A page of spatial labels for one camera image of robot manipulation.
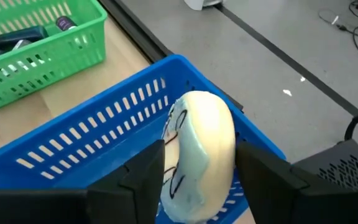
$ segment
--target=basket rim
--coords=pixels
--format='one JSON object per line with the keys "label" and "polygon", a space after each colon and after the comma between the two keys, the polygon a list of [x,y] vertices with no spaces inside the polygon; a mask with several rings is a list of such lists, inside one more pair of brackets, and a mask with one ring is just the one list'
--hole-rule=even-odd
{"label": "basket rim", "polygon": [[259,139],[261,139],[274,154],[276,154],[279,158],[281,158],[283,160],[286,159],[284,153],[261,130],[259,130],[259,128],[257,128],[253,124],[253,122],[251,122],[251,120],[249,120],[246,116],[244,116],[244,114],[242,114],[240,110],[236,110],[237,109],[236,106],[234,106],[234,104],[231,103],[231,101],[226,96],[224,96],[224,94],[220,90],[218,90],[206,77],[204,77],[201,74],[200,71],[197,70],[197,68],[195,68],[187,60],[187,58],[185,58],[182,55],[170,55],[170,56],[150,65],[149,67],[137,72],[136,74],[130,76],[129,78],[107,88],[106,90],[102,91],[101,93],[80,103],[79,105],[75,106],[74,108],[64,112],[60,116],[57,116],[56,118],[53,118],[50,121],[47,121],[46,123],[40,125],[38,128],[35,128],[32,131],[24,134],[23,136],[6,144],[5,146],[0,147],[0,156],[3,155],[5,152],[9,152],[10,150],[13,150],[18,145],[26,143],[28,140],[32,139],[33,137],[41,135],[44,131],[46,131],[50,128],[53,128],[56,125],[59,125],[64,120],[69,119],[69,117],[71,117],[73,114],[78,113],[82,109],[85,109],[85,108],[97,103],[101,98],[107,97],[108,95],[115,92],[116,90],[125,88],[127,86],[127,84],[131,83],[132,81],[134,81],[140,77],[144,77],[144,76],[148,75],[150,72],[152,72],[156,68],[159,68],[161,65],[170,63],[170,62],[176,61],[176,60],[179,60],[181,63],[188,66],[193,71],[194,75],[196,75],[200,80],[204,81],[204,83],[207,85],[208,89],[211,90],[211,92],[213,92],[215,94],[219,93],[218,94],[219,97],[221,97],[225,101],[225,103],[227,104],[229,109],[232,110],[232,112],[235,114],[235,116],[240,118],[241,122],[243,122],[245,125],[252,128],[253,130],[255,130],[255,135]]}
{"label": "basket rim", "polygon": [[61,32],[59,34],[55,34],[53,36],[49,36],[45,39],[42,39],[42,40],[39,40],[37,42],[34,42],[34,43],[31,43],[29,45],[26,45],[24,47],[21,47],[17,50],[11,50],[9,52],[6,52],[4,54],[1,54],[0,55],[0,61],[1,60],[5,60],[13,55],[16,55],[16,54],[20,54],[22,52],[25,52],[25,51],[31,51],[33,50],[34,48],[36,47],[39,47],[41,45],[44,45],[46,44],[47,42],[50,42],[50,41],[53,41],[53,40],[56,40],[56,39],[59,39],[61,37],[65,37],[65,36],[68,36],[72,33],[75,33],[75,32],[81,32],[81,30],[84,30],[88,27],[91,27],[95,24],[98,24],[100,22],[104,22],[106,19],[107,19],[107,12],[103,9],[103,7],[100,5],[100,3],[98,2],[98,0],[89,0],[93,3],[93,5],[96,7],[96,9],[99,11],[99,13],[101,14],[101,16],[97,19],[94,19],[92,21],[89,21],[89,22],[85,22],[84,24],[81,24],[79,26],[76,27],[76,29],[70,29],[70,30],[66,30],[64,32]]}

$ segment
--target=black marker line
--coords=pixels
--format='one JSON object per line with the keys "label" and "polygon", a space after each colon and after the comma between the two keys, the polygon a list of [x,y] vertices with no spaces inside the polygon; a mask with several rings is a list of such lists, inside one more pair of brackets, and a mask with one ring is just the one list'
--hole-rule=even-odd
{"label": "black marker line", "polygon": [[177,118],[177,121],[176,121],[176,123],[175,123],[175,131],[176,131],[176,133],[175,133],[175,135],[174,135],[174,137],[173,138],[171,138],[171,139],[169,139],[166,143],[165,143],[165,145],[167,145],[167,144],[169,144],[170,142],[172,142],[174,139],[176,139],[177,137],[178,137],[178,121],[179,121],[179,119],[181,118],[181,116],[184,114],[184,117],[183,117],[183,120],[181,121],[181,123],[179,124],[179,129],[181,128],[181,126],[183,125],[183,122],[185,122],[185,118],[187,117],[187,110],[183,110],[182,112],[180,112],[180,114],[179,114],[179,116],[178,116],[178,118]]}
{"label": "black marker line", "polygon": [[166,183],[168,183],[168,181],[171,179],[171,177],[168,179],[168,180],[166,180],[164,183],[162,183],[162,185],[164,186]]}
{"label": "black marker line", "polygon": [[183,179],[185,178],[185,175],[183,175],[182,177],[180,177],[180,180],[178,182],[178,185],[175,187],[175,189],[173,189],[173,192],[172,192],[172,182],[173,182],[173,179],[175,178],[175,174],[177,173],[177,170],[179,168],[179,162],[178,162],[178,165],[177,167],[175,168],[175,170],[173,171],[173,175],[172,175],[172,178],[171,178],[171,184],[169,186],[169,196],[171,196],[171,199],[173,199],[175,197],[175,194],[176,192],[178,191],[180,185],[181,185],[181,182],[183,181]]}
{"label": "black marker line", "polygon": [[164,174],[166,174],[166,173],[169,172],[170,170],[173,170],[174,168],[176,168],[176,167],[171,167],[171,168],[167,169],[166,171],[164,171]]}
{"label": "black marker line", "polygon": [[353,116],[358,115],[358,108],[350,103],[347,99],[341,96],[339,93],[334,91],[331,87],[321,81],[316,75],[312,74],[304,66],[299,64],[297,61],[292,59],[284,51],[279,49],[276,45],[271,43],[266,39],[262,34],[258,33],[254,28],[245,23],[242,19],[236,16],[233,12],[225,8],[222,4],[215,5],[215,8],[224,14],[227,18],[233,21],[237,26],[246,31],[251,37],[265,46],[271,53],[275,54],[279,59],[289,65],[292,69],[297,71],[300,75],[305,77],[311,84],[313,84],[317,89],[322,91],[325,95],[330,97],[335,103],[344,108]]}

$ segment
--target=blue tool handle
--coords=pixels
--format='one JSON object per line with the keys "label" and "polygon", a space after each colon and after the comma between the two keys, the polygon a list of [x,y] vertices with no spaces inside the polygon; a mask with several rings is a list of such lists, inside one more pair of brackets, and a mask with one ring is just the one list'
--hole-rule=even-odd
{"label": "blue tool handle", "polygon": [[48,37],[48,33],[42,26],[29,27],[22,30],[17,30],[7,34],[0,35],[0,50],[7,50],[15,46],[20,40],[28,40],[36,42]]}

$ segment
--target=plush toy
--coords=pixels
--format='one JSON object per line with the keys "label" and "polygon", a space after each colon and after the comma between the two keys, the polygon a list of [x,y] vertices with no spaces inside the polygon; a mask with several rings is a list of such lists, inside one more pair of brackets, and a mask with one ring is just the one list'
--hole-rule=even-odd
{"label": "plush toy", "polygon": [[162,137],[165,213],[182,223],[214,217],[233,178],[236,138],[229,108],[212,93],[185,93],[172,105]]}

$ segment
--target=wooden table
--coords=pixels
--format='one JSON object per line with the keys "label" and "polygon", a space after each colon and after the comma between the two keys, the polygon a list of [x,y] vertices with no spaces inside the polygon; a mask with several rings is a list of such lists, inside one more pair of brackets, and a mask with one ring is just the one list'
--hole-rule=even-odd
{"label": "wooden table", "polygon": [[[149,66],[134,44],[108,19],[106,60],[0,108],[0,147]],[[236,223],[254,223],[248,210]]]}

